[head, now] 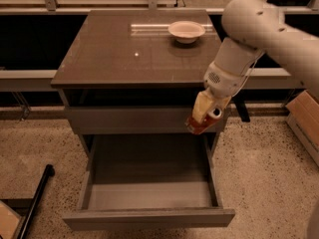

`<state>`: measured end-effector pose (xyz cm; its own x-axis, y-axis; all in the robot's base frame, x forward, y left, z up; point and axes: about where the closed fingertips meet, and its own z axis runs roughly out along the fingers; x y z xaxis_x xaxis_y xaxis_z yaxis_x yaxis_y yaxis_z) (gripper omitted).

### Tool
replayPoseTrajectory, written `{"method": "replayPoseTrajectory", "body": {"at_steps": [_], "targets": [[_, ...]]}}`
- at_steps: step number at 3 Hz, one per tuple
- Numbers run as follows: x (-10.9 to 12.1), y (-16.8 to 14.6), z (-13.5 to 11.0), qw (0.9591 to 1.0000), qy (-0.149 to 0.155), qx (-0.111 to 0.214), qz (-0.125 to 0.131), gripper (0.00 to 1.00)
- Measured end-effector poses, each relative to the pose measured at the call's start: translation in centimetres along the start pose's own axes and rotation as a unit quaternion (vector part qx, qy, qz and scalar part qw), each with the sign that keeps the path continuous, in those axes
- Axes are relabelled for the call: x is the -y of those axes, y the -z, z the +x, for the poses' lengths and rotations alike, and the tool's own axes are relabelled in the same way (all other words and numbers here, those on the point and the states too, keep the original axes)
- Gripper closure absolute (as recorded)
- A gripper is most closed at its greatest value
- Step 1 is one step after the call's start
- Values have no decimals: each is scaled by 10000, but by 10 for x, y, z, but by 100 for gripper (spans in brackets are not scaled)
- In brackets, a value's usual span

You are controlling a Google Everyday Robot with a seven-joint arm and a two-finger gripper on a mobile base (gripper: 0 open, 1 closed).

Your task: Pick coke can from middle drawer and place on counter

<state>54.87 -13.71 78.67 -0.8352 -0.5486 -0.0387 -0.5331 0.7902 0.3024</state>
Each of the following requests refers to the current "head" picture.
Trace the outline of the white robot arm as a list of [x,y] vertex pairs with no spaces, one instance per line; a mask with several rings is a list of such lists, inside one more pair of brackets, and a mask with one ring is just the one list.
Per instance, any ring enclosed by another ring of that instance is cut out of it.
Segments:
[[232,0],[221,25],[227,34],[204,75],[191,118],[198,124],[222,117],[225,107],[247,80],[246,72],[262,55],[319,95],[319,38],[285,23],[279,7],[261,0]]

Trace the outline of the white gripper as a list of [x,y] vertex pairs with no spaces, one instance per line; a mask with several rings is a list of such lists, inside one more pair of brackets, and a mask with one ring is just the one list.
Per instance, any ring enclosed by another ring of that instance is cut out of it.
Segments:
[[215,110],[215,98],[220,99],[218,108],[223,111],[231,101],[231,97],[235,96],[243,84],[244,76],[237,76],[228,71],[221,69],[212,62],[203,77],[205,91],[199,92],[193,109],[192,117],[198,123],[203,123],[206,117],[217,119],[212,112]]

